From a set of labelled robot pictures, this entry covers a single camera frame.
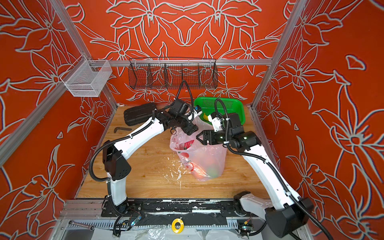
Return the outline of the pink plastic bag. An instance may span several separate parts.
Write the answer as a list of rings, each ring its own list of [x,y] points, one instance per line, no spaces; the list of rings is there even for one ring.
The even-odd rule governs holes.
[[[170,148],[179,156],[183,167],[199,181],[211,180],[207,169],[215,167],[223,174],[226,163],[227,149],[221,145],[203,145],[197,139],[197,134],[203,130],[213,130],[213,126],[202,121],[200,117],[193,120],[199,130],[188,136],[181,128],[171,136]]]

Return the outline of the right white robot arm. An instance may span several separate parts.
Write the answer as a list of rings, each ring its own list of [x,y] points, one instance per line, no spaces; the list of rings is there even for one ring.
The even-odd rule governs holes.
[[[284,179],[280,171],[269,159],[258,136],[244,131],[236,113],[228,113],[223,100],[216,98],[215,111],[209,116],[213,130],[204,130],[197,135],[203,145],[222,145],[231,153],[242,156],[252,167],[270,197],[268,203],[251,193],[240,196],[241,210],[254,214],[265,221],[279,238],[298,236],[294,231],[312,221],[325,235],[333,239],[330,232],[313,215],[314,205],[309,198],[301,197]]]

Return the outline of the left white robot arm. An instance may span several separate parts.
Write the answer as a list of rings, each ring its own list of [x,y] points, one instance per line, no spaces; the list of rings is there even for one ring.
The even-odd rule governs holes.
[[[92,156],[89,164],[89,175],[96,182],[107,183],[107,200],[119,215],[124,215],[124,212],[119,211],[119,207],[126,206],[126,178],[132,170],[128,159],[132,154],[149,140],[168,129],[181,128],[188,136],[199,129],[193,120],[202,114],[202,108],[199,105],[194,105],[192,91],[185,80],[180,84],[178,91],[180,92],[184,86],[190,94],[191,104],[176,96],[170,105],[159,110],[152,109],[147,114],[147,121],[136,130],[125,137],[105,142]],[[93,169],[99,153],[103,153],[103,164],[107,173],[104,178],[97,177]]]

